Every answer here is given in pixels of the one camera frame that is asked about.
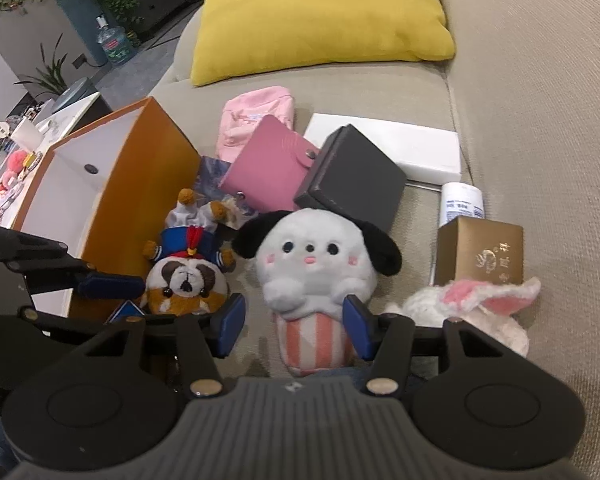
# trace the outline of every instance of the blue gripper pad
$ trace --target blue gripper pad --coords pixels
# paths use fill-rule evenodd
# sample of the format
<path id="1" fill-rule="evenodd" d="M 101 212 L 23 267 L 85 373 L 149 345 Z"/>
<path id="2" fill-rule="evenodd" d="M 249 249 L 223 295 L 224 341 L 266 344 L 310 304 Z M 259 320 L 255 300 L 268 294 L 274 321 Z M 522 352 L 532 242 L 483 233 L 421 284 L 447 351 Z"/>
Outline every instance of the blue gripper pad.
<path id="1" fill-rule="evenodd" d="M 353 343 L 358 356 L 365 361 L 376 357 L 379 341 L 372 337 L 374 316 L 366 306 L 355 296 L 347 296 L 342 303 L 342 324 L 349 339 Z"/>
<path id="2" fill-rule="evenodd" d="M 232 294 L 212 317 L 212 328 L 218 332 L 218 342 L 211 349 L 213 357 L 229 355 L 244 327 L 247 301 L 241 294 Z"/>
<path id="3" fill-rule="evenodd" d="M 134 300 L 144 293 L 144 280 L 139 276 L 92 272 L 76 291 L 92 300 Z"/>

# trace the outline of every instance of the product label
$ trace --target product label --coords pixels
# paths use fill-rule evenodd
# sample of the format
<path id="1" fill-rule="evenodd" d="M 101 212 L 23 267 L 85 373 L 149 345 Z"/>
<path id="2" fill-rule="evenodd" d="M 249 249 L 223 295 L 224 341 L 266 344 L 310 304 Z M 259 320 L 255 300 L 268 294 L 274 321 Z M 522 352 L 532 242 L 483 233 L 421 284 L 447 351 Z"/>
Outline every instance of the product label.
<path id="1" fill-rule="evenodd" d="M 107 50 L 113 50 L 119 44 L 120 44 L 120 42 L 118 40 L 113 39 L 113 40 L 109 41 L 109 43 L 105 44 L 104 48 L 106 48 Z"/>
<path id="2" fill-rule="evenodd" d="M 456 216 L 460 215 L 484 218 L 484 211 L 466 200 L 447 200 L 445 205 L 447 222 L 451 222 Z"/>
<path id="3" fill-rule="evenodd" d="M 484 272 L 491 274 L 494 270 L 500 272 L 498 279 L 502 283 L 509 283 L 509 266 L 511 257 L 509 256 L 510 245 L 506 242 L 500 242 L 493 249 L 484 249 L 475 255 L 475 266 L 484 269 Z"/>

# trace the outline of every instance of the pink bunny ear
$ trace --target pink bunny ear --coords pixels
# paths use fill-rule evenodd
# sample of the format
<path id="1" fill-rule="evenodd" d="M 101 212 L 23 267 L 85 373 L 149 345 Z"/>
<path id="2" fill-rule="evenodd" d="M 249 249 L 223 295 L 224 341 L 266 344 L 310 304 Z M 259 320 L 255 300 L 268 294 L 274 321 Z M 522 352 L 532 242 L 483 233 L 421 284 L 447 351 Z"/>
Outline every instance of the pink bunny ear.
<path id="1" fill-rule="evenodd" d="M 540 280 L 537 278 L 531 278 L 522 285 L 459 280 L 450 286 L 442 301 L 446 304 L 455 303 L 460 314 L 470 312 L 481 304 L 494 314 L 510 316 L 532 304 L 539 292 Z"/>

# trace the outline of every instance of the pink notebook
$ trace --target pink notebook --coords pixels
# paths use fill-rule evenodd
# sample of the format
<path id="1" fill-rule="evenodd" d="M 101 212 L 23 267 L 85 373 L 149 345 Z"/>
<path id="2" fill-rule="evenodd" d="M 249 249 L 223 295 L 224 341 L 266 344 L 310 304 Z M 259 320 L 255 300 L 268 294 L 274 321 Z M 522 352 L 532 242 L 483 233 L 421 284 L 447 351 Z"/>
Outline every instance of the pink notebook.
<path id="1" fill-rule="evenodd" d="M 255 210 L 295 211 L 294 196 L 318 153 L 312 143 L 266 115 L 221 180 L 225 193 L 244 195 Z"/>

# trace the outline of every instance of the black box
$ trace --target black box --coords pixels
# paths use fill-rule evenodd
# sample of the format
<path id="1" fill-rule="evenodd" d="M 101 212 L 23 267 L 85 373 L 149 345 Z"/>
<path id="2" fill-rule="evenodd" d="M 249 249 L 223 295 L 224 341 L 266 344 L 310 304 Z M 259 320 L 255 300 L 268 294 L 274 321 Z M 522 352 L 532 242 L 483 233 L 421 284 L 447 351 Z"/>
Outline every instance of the black box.
<path id="1" fill-rule="evenodd" d="M 388 233 L 406 180 L 389 157 L 348 124 L 327 138 L 294 202 L 365 220 Z"/>

